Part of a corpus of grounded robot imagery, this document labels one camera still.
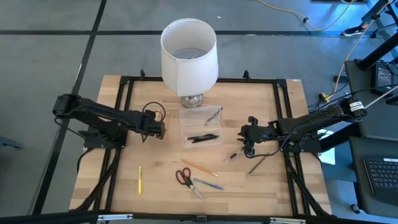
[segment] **scissors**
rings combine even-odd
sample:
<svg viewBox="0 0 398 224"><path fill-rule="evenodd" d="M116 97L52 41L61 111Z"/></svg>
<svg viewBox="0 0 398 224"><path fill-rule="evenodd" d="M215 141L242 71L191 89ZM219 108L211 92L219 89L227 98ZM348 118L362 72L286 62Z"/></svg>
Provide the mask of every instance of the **scissors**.
<svg viewBox="0 0 398 224"><path fill-rule="evenodd" d="M186 185L189 189L191 189L200 199L205 201L205 198L202 196L202 194L198 191L198 189L193 185L192 180L191 180L191 170L186 167L182 171L177 170L175 173L175 177L177 178L177 181L182 184Z"/></svg>

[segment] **scissors blade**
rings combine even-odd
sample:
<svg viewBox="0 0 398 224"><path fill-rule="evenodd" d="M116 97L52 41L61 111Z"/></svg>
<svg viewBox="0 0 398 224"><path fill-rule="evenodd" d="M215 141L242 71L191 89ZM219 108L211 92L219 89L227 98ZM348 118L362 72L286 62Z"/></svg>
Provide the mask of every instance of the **scissors blade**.
<svg viewBox="0 0 398 224"><path fill-rule="evenodd" d="M205 201L205 198L203 197L203 195L199 192L199 190L198 190L194 185L189 186L189 188L191 188L191 190L192 190L202 201Z"/></svg>

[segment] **gray floor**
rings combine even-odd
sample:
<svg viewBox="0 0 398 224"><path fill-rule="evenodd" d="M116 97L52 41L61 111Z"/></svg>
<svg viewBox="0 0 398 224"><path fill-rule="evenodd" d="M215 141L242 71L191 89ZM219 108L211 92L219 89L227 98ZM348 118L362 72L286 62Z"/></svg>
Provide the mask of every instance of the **gray floor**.
<svg viewBox="0 0 398 224"><path fill-rule="evenodd" d="M0 30L91 30L100 2L2 0ZM309 0L270 4L301 12L319 28L334 21L346 7ZM357 26L367 10L366 4L353 4L330 31ZM207 21L216 30L308 30L297 17L252 0L113 0L105 7L99 29L162 30L168 23L184 17ZM382 16L385 24L389 20L387 15ZM29 211L57 131L52 106L57 95L70 92L87 41L85 35L0 35L0 136L25 144L23 150L9 147L0 150L1 217ZM356 41L357 37L219 35L220 76L241 77L247 69L252 77L299 78L303 80L307 103L312 104L320 92L332 91L332 77L338 74ZM364 38L351 58L365 57L383 41L383 38ZM95 99L103 75L138 75L143 68L147 75L159 76L159 43L158 35L97 36L79 94ZM385 59L391 60L392 55L386 55ZM72 123L71 127L84 128L78 123ZM68 133L45 213L67 211L81 147L82 141ZM348 208L355 203L352 184L339 180L327 180L326 184L333 213L338 217L398 222L354 214Z"/></svg>

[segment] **blue pen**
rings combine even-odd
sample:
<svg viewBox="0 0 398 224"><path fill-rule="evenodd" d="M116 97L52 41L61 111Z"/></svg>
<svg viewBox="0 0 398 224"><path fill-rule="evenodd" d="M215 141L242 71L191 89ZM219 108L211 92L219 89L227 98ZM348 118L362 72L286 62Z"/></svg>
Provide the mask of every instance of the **blue pen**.
<svg viewBox="0 0 398 224"><path fill-rule="evenodd" d="M218 186L218 185L211 184L211 183L208 183L208 182L203 181L203 180L199 180L199 179L196 179L196 178L194 178L193 180L194 180L194 181L197 181L197 182L199 182L199 183L203 183L203 184L209 185L210 187L214 187L215 189L224 190L224 188L222 188L222 187L220 187L220 186Z"/></svg>

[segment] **keyboard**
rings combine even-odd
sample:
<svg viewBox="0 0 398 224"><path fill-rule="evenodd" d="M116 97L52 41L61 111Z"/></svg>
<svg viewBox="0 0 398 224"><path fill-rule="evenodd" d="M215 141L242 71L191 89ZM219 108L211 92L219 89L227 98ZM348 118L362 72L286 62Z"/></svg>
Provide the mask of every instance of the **keyboard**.
<svg viewBox="0 0 398 224"><path fill-rule="evenodd" d="M398 206L398 158L364 159L373 197Z"/></svg>

